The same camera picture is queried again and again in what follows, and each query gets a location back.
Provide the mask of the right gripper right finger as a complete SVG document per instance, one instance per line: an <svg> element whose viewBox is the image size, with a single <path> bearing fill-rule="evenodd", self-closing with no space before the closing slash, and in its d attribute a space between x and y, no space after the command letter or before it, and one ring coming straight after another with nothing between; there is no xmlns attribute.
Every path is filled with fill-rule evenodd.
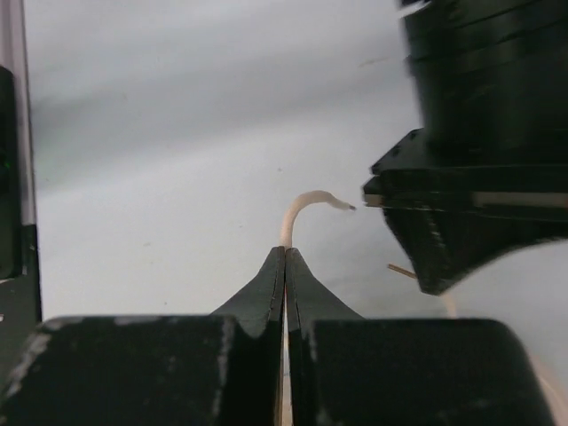
<svg viewBox="0 0 568 426"><path fill-rule="evenodd" d="M550 425L517 336L493 319L365 319L297 249L285 283L296 425Z"/></svg>

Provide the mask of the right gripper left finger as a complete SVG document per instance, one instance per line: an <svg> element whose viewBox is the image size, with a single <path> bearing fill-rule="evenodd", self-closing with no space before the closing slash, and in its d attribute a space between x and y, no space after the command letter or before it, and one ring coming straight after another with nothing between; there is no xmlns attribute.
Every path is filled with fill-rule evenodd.
<svg viewBox="0 0 568 426"><path fill-rule="evenodd" d="M24 344L4 425L278 425L284 251L207 315L59 317Z"/></svg>

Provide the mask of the white shoelace of sneaker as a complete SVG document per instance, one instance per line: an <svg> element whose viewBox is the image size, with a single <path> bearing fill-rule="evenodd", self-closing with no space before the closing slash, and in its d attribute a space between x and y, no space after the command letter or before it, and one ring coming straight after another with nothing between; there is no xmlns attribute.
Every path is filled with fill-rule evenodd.
<svg viewBox="0 0 568 426"><path fill-rule="evenodd" d="M312 204L326 203L335 209L355 211L357 208L346 201L337 199L332 193L314 190L299 194L288 207L280 227L279 245L285 249L293 246L293 231L297 216L306 207ZM539 385L544 391L545 399L551 409L556 425L567 424L567 394L556 380L556 377L547 370L536 357L529 354L533 371Z"/></svg>

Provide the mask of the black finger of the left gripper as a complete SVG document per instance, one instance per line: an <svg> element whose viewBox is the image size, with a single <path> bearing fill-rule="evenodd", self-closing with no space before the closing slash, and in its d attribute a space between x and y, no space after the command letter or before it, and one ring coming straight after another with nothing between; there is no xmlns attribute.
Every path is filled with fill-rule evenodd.
<svg viewBox="0 0 568 426"><path fill-rule="evenodd" d="M382 210L429 295L513 251L567 238L566 181L373 167L363 193L367 206Z"/></svg>

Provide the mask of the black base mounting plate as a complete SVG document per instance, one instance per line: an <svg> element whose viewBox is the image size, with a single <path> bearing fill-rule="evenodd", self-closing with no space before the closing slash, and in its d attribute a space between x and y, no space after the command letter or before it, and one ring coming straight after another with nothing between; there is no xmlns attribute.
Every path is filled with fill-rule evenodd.
<svg viewBox="0 0 568 426"><path fill-rule="evenodd" d="M1 69L1 333L24 333L42 320L37 231L21 217L15 79Z"/></svg>

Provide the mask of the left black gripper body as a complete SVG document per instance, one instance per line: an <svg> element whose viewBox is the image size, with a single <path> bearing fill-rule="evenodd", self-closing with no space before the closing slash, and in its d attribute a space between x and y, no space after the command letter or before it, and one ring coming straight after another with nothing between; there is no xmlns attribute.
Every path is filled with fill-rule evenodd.
<svg viewBox="0 0 568 426"><path fill-rule="evenodd" d="M379 178L567 173L567 4L412 1L402 18L422 125Z"/></svg>

